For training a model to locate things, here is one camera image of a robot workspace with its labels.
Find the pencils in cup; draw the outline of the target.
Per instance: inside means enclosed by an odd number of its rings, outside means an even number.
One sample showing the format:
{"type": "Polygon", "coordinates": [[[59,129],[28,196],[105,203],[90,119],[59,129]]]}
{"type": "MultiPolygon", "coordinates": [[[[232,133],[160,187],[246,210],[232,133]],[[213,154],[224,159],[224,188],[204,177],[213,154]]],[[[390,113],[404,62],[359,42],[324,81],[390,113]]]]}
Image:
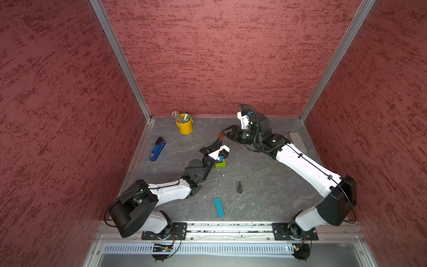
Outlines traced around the pencils in cup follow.
{"type": "Polygon", "coordinates": [[[171,116],[178,122],[178,123],[185,123],[186,121],[181,117],[181,115],[177,111],[172,111],[171,116]]]}

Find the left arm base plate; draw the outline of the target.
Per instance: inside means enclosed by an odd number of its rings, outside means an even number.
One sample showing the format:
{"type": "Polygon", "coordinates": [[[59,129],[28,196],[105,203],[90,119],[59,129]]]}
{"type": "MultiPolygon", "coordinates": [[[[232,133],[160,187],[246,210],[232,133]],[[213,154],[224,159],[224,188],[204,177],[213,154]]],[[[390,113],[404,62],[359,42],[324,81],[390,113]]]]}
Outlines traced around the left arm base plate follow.
{"type": "Polygon", "coordinates": [[[155,240],[155,241],[173,241],[178,238],[179,240],[186,239],[187,223],[185,222],[170,222],[167,224],[160,233],[156,234],[152,231],[143,231],[141,235],[142,240],[155,240]]]}

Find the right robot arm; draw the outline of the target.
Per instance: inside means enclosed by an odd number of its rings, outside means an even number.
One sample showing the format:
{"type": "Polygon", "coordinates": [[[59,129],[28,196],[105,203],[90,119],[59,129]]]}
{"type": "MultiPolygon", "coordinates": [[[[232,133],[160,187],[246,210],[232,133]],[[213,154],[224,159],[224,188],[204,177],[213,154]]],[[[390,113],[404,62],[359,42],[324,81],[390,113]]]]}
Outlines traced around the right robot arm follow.
{"type": "Polygon", "coordinates": [[[225,128],[221,133],[231,141],[253,146],[305,179],[323,200],[315,207],[298,212],[291,218],[287,232],[294,240],[304,239],[320,225],[339,226],[354,211],[357,202],[356,182],[342,177],[315,162],[301,152],[289,139],[273,133],[269,120],[254,112],[239,112],[239,125],[225,128]]]}

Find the green rectangular block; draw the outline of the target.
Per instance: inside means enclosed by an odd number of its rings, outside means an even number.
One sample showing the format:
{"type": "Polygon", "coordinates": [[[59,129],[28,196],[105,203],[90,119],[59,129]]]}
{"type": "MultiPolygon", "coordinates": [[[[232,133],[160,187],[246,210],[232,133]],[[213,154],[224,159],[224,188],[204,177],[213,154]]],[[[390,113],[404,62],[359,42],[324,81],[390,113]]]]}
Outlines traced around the green rectangular block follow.
{"type": "Polygon", "coordinates": [[[226,161],[224,160],[223,162],[219,162],[215,164],[215,168],[217,169],[222,169],[226,167],[226,161]]]}

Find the grey eraser block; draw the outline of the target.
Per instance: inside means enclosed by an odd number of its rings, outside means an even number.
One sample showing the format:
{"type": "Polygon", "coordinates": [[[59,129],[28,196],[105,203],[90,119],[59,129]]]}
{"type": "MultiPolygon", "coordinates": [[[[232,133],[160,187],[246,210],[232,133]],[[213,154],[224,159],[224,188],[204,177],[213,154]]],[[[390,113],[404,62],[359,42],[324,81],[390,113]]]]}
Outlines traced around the grey eraser block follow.
{"type": "Polygon", "coordinates": [[[292,144],[302,153],[307,153],[307,148],[302,140],[301,135],[298,132],[289,132],[288,138],[292,144]]]}

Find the right aluminium corner post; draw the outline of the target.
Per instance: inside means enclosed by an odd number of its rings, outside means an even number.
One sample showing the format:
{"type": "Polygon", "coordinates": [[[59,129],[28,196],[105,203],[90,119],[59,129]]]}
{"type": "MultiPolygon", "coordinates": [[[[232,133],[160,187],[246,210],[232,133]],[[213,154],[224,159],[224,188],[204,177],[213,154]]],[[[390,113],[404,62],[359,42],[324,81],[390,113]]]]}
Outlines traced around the right aluminium corner post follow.
{"type": "Polygon", "coordinates": [[[314,92],[312,93],[312,96],[310,97],[308,103],[306,104],[301,115],[299,116],[302,123],[305,123],[306,119],[308,118],[308,115],[310,114],[311,110],[314,108],[316,102],[321,96],[322,92],[326,88],[329,80],[334,74],[342,58],[346,54],[348,48],[350,47],[352,41],[356,37],[357,33],[359,32],[361,26],[363,25],[364,21],[366,20],[368,14],[370,13],[375,3],[376,3],[376,0],[361,1],[360,6],[358,7],[354,17],[352,18],[348,28],[346,29],[327,68],[325,69],[314,92]]]}

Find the left aluminium corner post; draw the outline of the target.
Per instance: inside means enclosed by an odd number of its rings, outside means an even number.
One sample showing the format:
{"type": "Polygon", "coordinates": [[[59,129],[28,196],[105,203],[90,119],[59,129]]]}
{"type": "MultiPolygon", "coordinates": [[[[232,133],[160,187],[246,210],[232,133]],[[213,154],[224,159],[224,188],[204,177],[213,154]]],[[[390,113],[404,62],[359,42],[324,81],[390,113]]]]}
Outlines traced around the left aluminium corner post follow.
{"type": "Polygon", "coordinates": [[[149,111],[148,105],[141,93],[140,87],[131,70],[129,62],[113,30],[113,26],[108,18],[107,12],[102,4],[102,1],[90,0],[90,3],[146,121],[150,122],[152,120],[151,112],[149,111]]]}

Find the dark wood triangle block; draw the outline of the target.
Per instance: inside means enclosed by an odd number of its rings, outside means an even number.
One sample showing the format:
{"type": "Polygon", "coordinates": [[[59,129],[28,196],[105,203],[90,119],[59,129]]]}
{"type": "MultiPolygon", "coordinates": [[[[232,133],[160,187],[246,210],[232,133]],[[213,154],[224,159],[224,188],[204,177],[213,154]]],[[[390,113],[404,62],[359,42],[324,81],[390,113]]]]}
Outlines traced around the dark wood triangle block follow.
{"type": "Polygon", "coordinates": [[[237,193],[238,193],[238,194],[242,194],[242,193],[243,193],[243,189],[242,189],[241,181],[239,181],[239,183],[238,183],[237,193]]]}

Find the green white marker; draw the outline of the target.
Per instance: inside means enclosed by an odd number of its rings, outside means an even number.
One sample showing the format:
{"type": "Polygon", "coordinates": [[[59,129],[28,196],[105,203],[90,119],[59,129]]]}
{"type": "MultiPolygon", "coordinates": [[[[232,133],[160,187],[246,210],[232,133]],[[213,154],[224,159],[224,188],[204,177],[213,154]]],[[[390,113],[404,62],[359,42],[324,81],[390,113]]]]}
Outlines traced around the green white marker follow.
{"type": "Polygon", "coordinates": [[[188,122],[190,120],[190,115],[188,113],[185,113],[185,116],[183,119],[185,122],[188,122]]]}

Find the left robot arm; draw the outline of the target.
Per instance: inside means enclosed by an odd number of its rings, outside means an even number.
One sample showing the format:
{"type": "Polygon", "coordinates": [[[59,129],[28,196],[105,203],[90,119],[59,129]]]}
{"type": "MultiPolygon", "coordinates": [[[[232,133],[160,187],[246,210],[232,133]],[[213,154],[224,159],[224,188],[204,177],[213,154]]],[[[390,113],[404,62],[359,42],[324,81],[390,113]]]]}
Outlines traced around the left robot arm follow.
{"type": "Polygon", "coordinates": [[[196,195],[217,163],[222,163],[230,149],[218,137],[208,147],[203,147],[201,160],[191,160],[181,178],[163,184],[149,184],[145,180],[135,181],[115,199],[106,210],[122,238],[141,231],[169,236],[172,221],[164,211],[156,208],[175,200],[184,200],[196,195]]]}

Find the teal long block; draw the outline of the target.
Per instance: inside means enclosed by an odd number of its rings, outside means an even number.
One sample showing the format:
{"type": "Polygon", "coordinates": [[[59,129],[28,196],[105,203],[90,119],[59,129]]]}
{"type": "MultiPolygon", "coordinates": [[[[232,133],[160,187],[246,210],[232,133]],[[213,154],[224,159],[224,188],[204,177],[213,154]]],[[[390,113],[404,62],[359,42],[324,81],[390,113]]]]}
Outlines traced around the teal long block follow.
{"type": "Polygon", "coordinates": [[[225,216],[224,208],[222,206],[222,202],[220,198],[214,198],[215,207],[218,213],[219,218],[223,218],[225,216]]]}

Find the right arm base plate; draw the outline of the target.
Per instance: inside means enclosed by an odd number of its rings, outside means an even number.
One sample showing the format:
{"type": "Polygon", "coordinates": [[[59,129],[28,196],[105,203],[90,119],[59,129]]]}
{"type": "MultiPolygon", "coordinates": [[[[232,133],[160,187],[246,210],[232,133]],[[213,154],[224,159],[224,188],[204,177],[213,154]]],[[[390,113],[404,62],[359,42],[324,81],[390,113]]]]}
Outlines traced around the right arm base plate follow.
{"type": "Polygon", "coordinates": [[[315,228],[303,231],[295,222],[272,223],[272,233],[276,241],[318,241],[319,237],[315,228]]]}

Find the aluminium corner post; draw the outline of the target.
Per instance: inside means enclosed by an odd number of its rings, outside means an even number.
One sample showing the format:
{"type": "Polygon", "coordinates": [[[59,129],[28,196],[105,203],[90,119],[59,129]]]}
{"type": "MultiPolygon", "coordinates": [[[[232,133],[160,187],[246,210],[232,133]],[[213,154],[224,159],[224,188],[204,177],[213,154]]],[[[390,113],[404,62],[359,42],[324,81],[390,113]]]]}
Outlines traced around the aluminium corner post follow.
{"type": "Polygon", "coordinates": [[[102,4],[102,1],[90,0],[90,3],[146,121],[150,122],[152,120],[151,112],[149,111],[148,105],[141,93],[140,87],[131,70],[129,62],[113,30],[113,26],[108,18],[107,12],[102,4]]]}
{"type": "Polygon", "coordinates": [[[325,69],[314,92],[312,93],[312,96],[310,97],[308,103],[306,104],[301,115],[299,116],[302,123],[305,123],[306,119],[308,118],[308,115],[310,114],[311,110],[314,108],[316,102],[321,96],[322,92],[326,88],[329,80],[334,74],[342,58],[346,54],[348,48],[350,47],[352,41],[356,37],[357,33],[359,32],[361,26],[363,25],[364,21],[366,20],[368,14],[370,13],[375,3],[376,3],[376,0],[361,1],[360,6],[358,7],[354,17],[352,18],[348,28],[346,29],[327,68],[325,69]]]}

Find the blue stapler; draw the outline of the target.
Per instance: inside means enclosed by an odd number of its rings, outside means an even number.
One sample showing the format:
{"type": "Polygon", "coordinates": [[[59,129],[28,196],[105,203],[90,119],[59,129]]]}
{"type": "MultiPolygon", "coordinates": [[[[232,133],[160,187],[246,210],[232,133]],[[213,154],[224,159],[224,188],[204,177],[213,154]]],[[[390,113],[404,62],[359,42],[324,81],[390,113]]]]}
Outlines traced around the blue stapler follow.
{"type": "Polygon", "coordinates": [[[156,161],[157,160],[157,158],[159,157],[159,155],[160,155],[161,151],[163,150],[163,148],[165,147],[165,145],[166,145],[166,141],[162,137],[159,137],[156,140],[154,148],[150,154],[150,161],[156,161]]]}

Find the yellow pencil cup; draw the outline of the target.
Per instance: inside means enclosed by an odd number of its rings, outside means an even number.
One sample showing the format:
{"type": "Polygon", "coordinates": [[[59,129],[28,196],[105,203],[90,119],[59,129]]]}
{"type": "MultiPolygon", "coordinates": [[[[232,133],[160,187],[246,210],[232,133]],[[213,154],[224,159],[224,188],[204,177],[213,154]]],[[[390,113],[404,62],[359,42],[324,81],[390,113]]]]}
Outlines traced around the yellow pencil cup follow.
{"type": "Polygon", "coordinates": [[[193,119],[192,119],[191,116],[190,116],[190,120],[188,122],[186,122],[186,123],[178,123],[178,122],[176,122],[176,124],[177,124],[177,127],[178,127],[180,133],[183,134],[183,135],[189,135],[189,134],[191,134],[193,132],[193,125],[192,125],[193,124],[193,119]]]}

